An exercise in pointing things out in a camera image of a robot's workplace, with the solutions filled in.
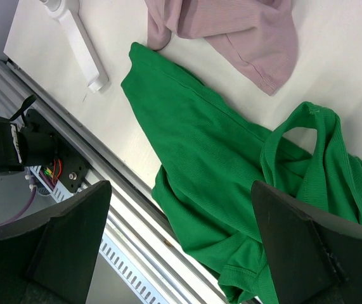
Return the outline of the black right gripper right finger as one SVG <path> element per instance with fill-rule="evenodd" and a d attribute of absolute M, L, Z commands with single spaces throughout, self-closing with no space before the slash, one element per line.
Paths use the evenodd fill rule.
<path fill-rule="evenodd" d="M 280 303 L 362 303 L 362 225 L 261 181 L 252 205 Z"/>

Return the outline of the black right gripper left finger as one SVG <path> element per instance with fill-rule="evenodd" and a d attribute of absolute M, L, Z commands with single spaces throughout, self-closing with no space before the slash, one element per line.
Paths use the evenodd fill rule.
<path fill-rule="evenodd" d="M 0 227 L 0 303 L 85 303 L 112 187 L 99 181 Z"/>

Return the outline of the green tank top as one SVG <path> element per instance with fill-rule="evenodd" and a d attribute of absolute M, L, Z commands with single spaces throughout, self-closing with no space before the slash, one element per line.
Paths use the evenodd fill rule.
<path fill-rule="evenodd" d="M 187 69 L 135 42 L 122 81 L 161 166 L 152 197 L 230 303 L 278 301 L 252 206 L 255 181 L 362 225 L 362 160 L 339 116 L 301 103 L 275 130 L 241 117 Z"/>

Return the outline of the mauve pink tank top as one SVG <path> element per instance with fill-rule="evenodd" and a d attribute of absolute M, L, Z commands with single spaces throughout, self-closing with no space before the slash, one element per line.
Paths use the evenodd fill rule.
<path fill-rule="evenodd" d="M 299 52 L 291 1 L 146 1 L 148 47 L 173 35 L 205 39 L 267 95 L 291 77 Z"/>

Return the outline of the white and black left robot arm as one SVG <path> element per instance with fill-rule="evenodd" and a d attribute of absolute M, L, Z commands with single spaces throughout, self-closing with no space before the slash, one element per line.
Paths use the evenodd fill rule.
<path fill-rule="evenodd" d="M 57 140 L 52 135 L 39 132 L 25 114 L 36 100 L 35 95 L 30 95 L 12 117 L 0 117 L 0 175 L 12 175 L 27 167 L 47 165 L 55 159 Z"/>

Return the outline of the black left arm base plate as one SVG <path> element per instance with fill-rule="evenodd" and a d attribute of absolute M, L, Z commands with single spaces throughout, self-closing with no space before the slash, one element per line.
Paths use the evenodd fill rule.
<path fill-rule="evenodd" d="M 89 163 L 38 111 L 28 110 L 27 121 L 35 131 L 45 133 L 56 141 L 53 159 L 32 168 L 38 179 L 51 192 L 57 191 L 58 186 L 64 186 L 69 193 L 75 194 L 85 180 Z"/>

